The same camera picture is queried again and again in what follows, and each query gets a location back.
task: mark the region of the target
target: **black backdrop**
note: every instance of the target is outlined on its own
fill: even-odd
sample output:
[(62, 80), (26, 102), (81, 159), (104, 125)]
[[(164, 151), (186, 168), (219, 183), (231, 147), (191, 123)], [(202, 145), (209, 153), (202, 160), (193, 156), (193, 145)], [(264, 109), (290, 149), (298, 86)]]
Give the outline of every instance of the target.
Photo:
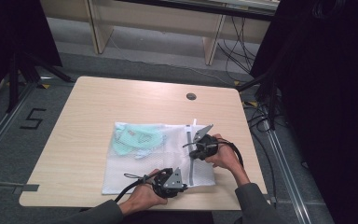
[(0, 81), (16, 51), (62, 65), (39, 0), (0, 0)]
[[(282, 91), (287, 116), (335, 222), (358, 223), (358, 1), (346, 1), (343, 11), (327, 20), (307, 11), (306, 2), (281, 1), (277, 16), (306, 18), (304, 37), (289, 52), (290, 60), (281, 61), (283, 72), (269, 74), (261, 86), (271, 87), (274, 80)], [(296, 22), (270, 25), (252, 70), (255, 77), (277, 58)]]

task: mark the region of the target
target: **floor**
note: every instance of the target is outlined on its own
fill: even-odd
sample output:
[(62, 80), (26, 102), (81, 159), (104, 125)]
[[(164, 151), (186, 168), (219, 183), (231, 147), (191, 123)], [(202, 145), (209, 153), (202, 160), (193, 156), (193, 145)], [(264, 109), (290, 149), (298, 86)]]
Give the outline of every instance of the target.
[[(48, 19), (48, 23), (62, 58), (62, 70), (71, 77), (82, 75), (114, 76), (221, 87), (234, 87), (237, 83), (244, 83), (252, 79), (235, 63), (228, 61), (227, 56), (220, 49), (215, 54), (213, 64), (205, 65), (202, 40), (199, 36), (116, 27), (103, 54), (97, 55), (94, 53), (90, 27), (87, 23), (57, 19)], [(230, 49), (235, 47), (237, 52), (241, 50), (235, 41), (227, 41), (227, 46)], [(256, 55), (259, 45), (247, 43), (246, 47)], [(56, 119), (65, 102), (63, 99), (66, 99), (65, 97), (70, 93), (72, 88), (70, 84), (63, 83), (46, 71), (41, 70), (40, 73), (43, 77), (46, 77), (43, 82), (51, 85), (50, 93), (47, 94), (46, 91), (40, 89), (31, 93), (30, 100), (19, 112), (19, 118), (25, 118), (28, 109), (42, 104), (42, 106), (54, 108), (49, 111), (53, 111), (51, 116)], [(241, 99), (244, 102), (254, 102), (256, 89), (257, 86), (243, 92)], [(4, 88), (0, 92), (0, 120), (5, 115), (5, 109), (2, 108), (6, 106), (6, 98), (7, 88)], [(296, 146), (296, 139), (290, 132), (290, 123), (284, 119), (284, 116), (276, 118), (277, 129), (273, 134), (276, 134), (277, 139), (275, 141), (278, 141), (281, 147), (274, 149), (273, 144), (271, 144), (274, 141), (271, 139), (272, 135), (269, 132), (263, 132), (267, 128), (267, 124), (264, 122), (257, 123), (259, 121), (257, 117), (261, 115), (260, 110), (256, 110), (251, 105), (245, 105), (244, 110), (246, 118), (252, 120), (250, 126), (254, 125), (256, 153), (268, 188), (268, 194), (278, 200), (276, 205), (278, 213), (288, 223), (334, 223), (310, 172), (302, 164), (301, 151)], [(13, 126), (21, 126), (18, 119), (13, 123)], [(46, 130), (42, 133), (33, 133), (36, 134), (34, 137), (41, 139), (39, 141), (42, 143), (46, 142), (48, 130), (54, 126), (54, 123), (54, 119), (49, 121)], [(12, 145), (13, 147), (23, 147), (24, 145), (29, 147), (30, 144), (19, 143), (19, 141), (14, 141), (14, 139), (5, 135), (0, 144), (0, 158), (10, 153), (10, 151), (5, 150)], [(43, 144), (38, 143), (32, 146), (36, 151), (43, 150)], [(277, 160), (280, 156), (279, 151), (284, 156), (286, 164)], [(38, 153), (35, 153), (34, 158), (30, 160), (37, 161), (38, 155)], [(13, 173), (29, 173), (32, 172), (34, 166), (33, 162), (28, 162), (29, 165), (22, 165), (21, 168), (16, 168), (13, 171), (12, 166), (1, 164), (1, 162), (3, 161), (0, 161), (1, 181), (26, 182), (27, 175), (16, 178)], [(17, 164), (25, 164), (25, 161), (17, 161), (14, 166), (18, 167)], [(288, 183), (285, 178), (288, 175), (293, 177), (293, 183), (296, 186), (295, 191), (303, 202), (302, 209), (298, 208), (298, 204), (293, 200), (296, 197), (292, 194), (293, 190), (288, 188), (288, 186), (293, 186), (293, 183)], [(39, 210), (22, 208), (17, 205), (18, 196), (12, 194), (10, 187), (0, 187), (0, 198), (2, 198), (0, 209), (5, 209), (9, 214), (18, 216), (18, 218), (0, 216), (0, 223), (33, 223), (32, 220), (48, 223), (46, 221), (46, 218), (49, 217), (48, 213), (51, 216), (65, 217), (67, 214), (73, 214), (76, 211), (73, 208), (40, 208)], [(31, 216), (34, 216), (34, 219), (27, 220), (26, 217), (30, 216), (29, 214), (32, 214)], [(232, 223), (240, 215), (233, 211), (219, 211), (213, 212), (213, 219), (216, 224)]]

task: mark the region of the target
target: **table top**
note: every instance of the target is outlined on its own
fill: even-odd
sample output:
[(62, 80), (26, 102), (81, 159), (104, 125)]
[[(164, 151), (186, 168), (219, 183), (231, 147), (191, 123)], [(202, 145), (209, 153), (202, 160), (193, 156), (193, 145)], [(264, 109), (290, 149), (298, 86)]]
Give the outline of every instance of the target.
[[(196, 94), (188, 100), (188, 93)], [(227, 88), (80, 77), (48, 139), (24, 191), (23, 206), (94, 207), (117, 195), (102, 195), (106, 154), (115, 122), (213, 124), (240, 150), (247, 174), (267, 193), (241, 99)], [(153, 209), (240, 210), (236, 182), (225, 169), (215, 168), (215, 186), (195, 187)]]

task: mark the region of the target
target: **person's left hand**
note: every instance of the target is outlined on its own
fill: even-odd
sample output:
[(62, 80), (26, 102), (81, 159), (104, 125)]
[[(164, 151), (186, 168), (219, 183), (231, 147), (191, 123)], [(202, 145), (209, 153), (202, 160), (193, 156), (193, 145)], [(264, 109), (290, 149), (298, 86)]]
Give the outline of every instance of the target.
[(149, 184), (138, 185), (130, 198), (119, 205), (121, 212), (124, 216), (129, 214), (146, 210), (152, 206), (159, 204), (167, 204), (168, 200), (160, 198), (153, 190)]

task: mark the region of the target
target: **person's right hand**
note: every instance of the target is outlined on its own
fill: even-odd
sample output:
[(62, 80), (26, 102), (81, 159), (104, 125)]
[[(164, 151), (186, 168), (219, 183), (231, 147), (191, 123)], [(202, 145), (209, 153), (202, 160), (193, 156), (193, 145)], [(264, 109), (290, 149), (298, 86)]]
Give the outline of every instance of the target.
[[(213, 137), (217, 138), (219, 142), (226, 142), (223, 140), (220, 133), (214, 134)], [(234, 150), (229, 145), (219, 144), (218, 148), (219, 149), (217, 150), (216, 154), (205, 158), (206, 162), (213, 163), (213, 167), (219, 166), (221, 168), (228, 169), (230, 172), (238, 168), (238, 166), (241, 166), (240, 161), (234, 153)]]

